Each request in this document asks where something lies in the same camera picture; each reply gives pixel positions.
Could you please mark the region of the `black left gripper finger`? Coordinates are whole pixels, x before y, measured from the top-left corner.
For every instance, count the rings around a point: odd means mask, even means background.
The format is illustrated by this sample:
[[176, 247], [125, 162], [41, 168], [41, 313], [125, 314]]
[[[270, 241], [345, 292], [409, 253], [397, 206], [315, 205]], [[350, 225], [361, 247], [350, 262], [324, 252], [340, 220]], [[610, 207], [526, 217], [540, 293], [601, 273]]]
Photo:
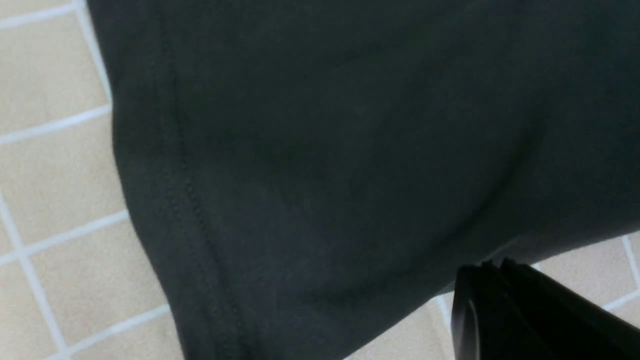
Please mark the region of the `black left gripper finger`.
[[457, 360], [637, 360], [639, 329], [527, 264], [465, 265], [451, 314]]

